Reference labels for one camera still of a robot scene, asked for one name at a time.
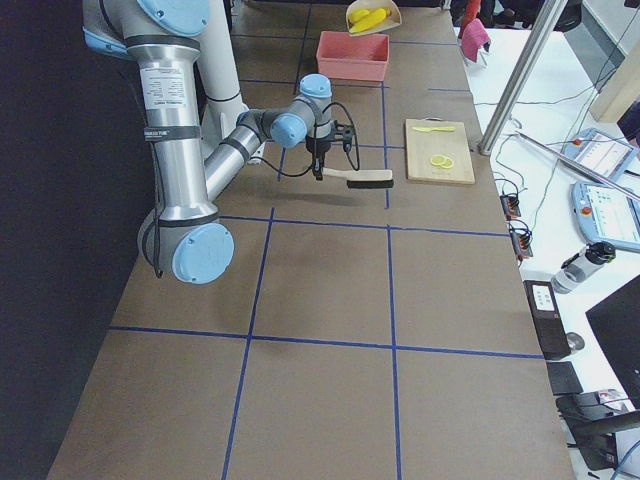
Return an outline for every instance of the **pink bin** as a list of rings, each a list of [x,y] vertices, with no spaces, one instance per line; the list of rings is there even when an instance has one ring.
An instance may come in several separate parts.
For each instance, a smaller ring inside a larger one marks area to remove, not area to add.
[[[322,32],[316,59],[318,72],[329,78],[381,82],[389,63],[389,36]]]

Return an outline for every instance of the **pink cloth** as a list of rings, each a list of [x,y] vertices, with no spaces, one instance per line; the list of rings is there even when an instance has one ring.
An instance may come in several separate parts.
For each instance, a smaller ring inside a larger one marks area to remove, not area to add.
[[[462,32],[462,54],[472,62],[478,61],[478,50],[485,43],[489,43],[491,38],[482,25],[480,19],[473,19]]]

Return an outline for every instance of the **white desk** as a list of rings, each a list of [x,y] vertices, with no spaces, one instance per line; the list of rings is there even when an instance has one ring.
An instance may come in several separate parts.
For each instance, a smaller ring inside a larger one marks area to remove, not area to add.
[[[491,119],[495,105],[479,104],[498,102],[527,41],[529,31],[489,30],[489,35],[491,48],[485,57],[488,65],[485,67],[479,61],[478,64],[469,63],[466,66],[469,85],[483,129]],[[553,102],[572,97],[591,85],[592,82],[564,35],[554,32],[545,45],[519,102]],[[578,124],[573,125],[581,110],[586,110],[587,107],[584,105],[592,98],[592,92],[593,88],[577,98],[553,105],[518,104],[512,116],[522,124],[523,133],[546,144],[562,142],[567,137],[572,138],[579,130],[588,127],[597,127],[615,137],[622,137],[617,125],[597,123],[588,113],[582,126],[579,125],[580,120]],[[513,133],[515,129],[515,123],[506,124],[503,135],[492,151],[492,168],[519,187],[522,187],[520,177],[499,165],[497,161],[522,174],[526,190],[520,194],[520,209],[522,220],[534,227],[534,256],[523,262],[520,268],[521,276],[523,280],[549,280],[561,263],[585,244],[578,231],[569,200],[571,184],[585,179],[559,165],[534,225],[534,212],[543,198],[543,191],[555,159],[517,137],[506,140],[499,154],[506,135]],[[562,145],[555,145],[553,148],[560,150]],[[635,160],[629,168],[640,171],[640,162]],[[503,183],[505,182],[498,182],[499,190]],[[623,176],[620,183],[636,191],[640,190],[640,180],[628,175]],[[505,191],[512,191],[512,187],[505,185]],[[605,388],[624,391],[591,331],[585,312],[639,273],[640,254],[618,250],[616,259],[583,285],[568,295],[556,295],[565,330],[580,334],[586,342],[584,350],[567,359],[573,363],[585,392]],[[575,452],[572,456],[577,477],[591,478],[587,476],[586,467],[581,464],[579,454]],[[600,476],[604,479],[610,475],[608,472],[602,472]]]

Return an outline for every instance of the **black bottle lid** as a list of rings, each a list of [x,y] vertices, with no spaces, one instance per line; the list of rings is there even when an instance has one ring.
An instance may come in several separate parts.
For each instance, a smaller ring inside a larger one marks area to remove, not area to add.
[[[604,241],[591,243],[584,255],[591,263],[604,265],[616,258],[616,247]]]

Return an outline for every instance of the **cutting board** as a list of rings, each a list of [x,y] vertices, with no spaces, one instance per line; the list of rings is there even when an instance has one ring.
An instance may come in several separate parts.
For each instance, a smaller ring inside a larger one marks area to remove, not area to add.
[[[455,127],[453,132],[419,132],[413,127]],[[469,155],[464,123],[407,119],[407,178],[422,182],[473,185],[476,183]],[[445,169],[431,164],[433,155],[446,155],[453,167]]]

